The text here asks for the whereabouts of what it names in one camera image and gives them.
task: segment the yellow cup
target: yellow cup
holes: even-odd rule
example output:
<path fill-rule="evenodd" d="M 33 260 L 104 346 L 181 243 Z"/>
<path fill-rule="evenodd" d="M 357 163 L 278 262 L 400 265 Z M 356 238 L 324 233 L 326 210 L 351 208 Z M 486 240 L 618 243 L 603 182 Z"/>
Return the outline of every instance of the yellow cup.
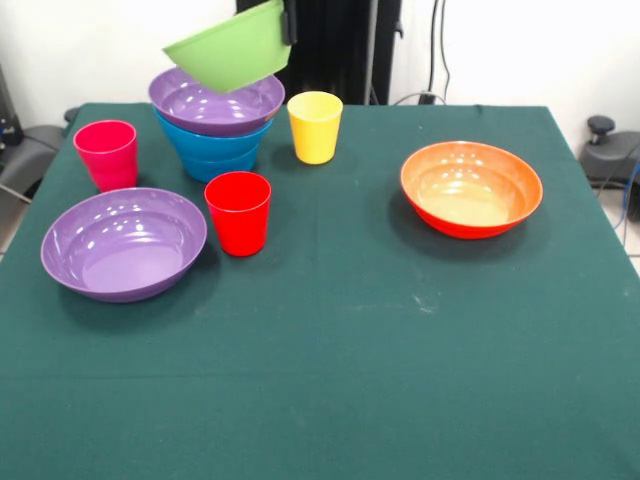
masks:
<path fill-rule="evenodd" d="M 296 156 L 304 163 L 326 163 L 336 153 L 342 101 L 326 92 L 299 93 L 287 103 Z"/>

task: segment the red cup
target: red cup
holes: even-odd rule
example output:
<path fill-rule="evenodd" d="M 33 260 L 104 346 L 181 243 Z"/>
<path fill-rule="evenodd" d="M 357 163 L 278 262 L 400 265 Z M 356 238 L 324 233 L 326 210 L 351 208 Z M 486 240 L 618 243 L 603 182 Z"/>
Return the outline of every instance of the red cup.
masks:
<path fill-rule="evenodd" d="M 82 127 L 73 145 L 101 192 L 135 187 L 138 137 L 133 125 L 121 120 L 102 120 Z"/>
<path fill-rule="evenodd" d="M 229 255 L 258 253 L 267 241 L 271 184 L 252 172 L 229 172 L 204 189 L 220 246 Z"/>

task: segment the pink cup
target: pink cup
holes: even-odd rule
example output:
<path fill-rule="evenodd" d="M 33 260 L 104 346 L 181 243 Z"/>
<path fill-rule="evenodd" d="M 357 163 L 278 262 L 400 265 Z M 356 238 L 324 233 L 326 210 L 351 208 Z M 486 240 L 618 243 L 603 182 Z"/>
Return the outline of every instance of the pink cup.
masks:
<path fill-rule="evenodd" d="M 77 131 L 73 145 L 101 192 L 135 187 L 138 137 L 133 125 L 121 120 L 101 120 Z"/>

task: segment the purple bowl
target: purple bowl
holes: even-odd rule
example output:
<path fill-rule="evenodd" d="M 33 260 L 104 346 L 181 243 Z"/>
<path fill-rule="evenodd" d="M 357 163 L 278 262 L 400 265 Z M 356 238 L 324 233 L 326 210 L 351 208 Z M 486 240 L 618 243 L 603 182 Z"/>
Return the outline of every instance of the purple bowl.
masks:
<path fill-rule="evenodd" d="M 257 130 L 278 111 L 284 87 L 270 75 L 231 93 L 216 93 L 178 67 L 153 79 L 151 103 L 177 127 L 214 137 L 244 135 Z"/>
<path fill-rule="evenodd" d="M 103 302 L 143 300 L 173 286 L 207 238 L 193 203 L 166 190 L 126 188 L 64 212 L 42 241 L 42 265 L 54 280 Z"/>

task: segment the orange bowl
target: orange bowl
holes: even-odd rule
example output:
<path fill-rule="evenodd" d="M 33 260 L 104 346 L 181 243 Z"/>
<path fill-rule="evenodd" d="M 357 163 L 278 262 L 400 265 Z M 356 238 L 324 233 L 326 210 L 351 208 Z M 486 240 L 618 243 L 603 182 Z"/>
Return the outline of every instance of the orange bowl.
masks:
<path fill-rule="evenodd" d="M 418 215 L 456 238 L 500 235 L 542 201 L 542 182 L 529 164 L 481 143 L 424 147 L 404 162 L 400 182 Z"/>

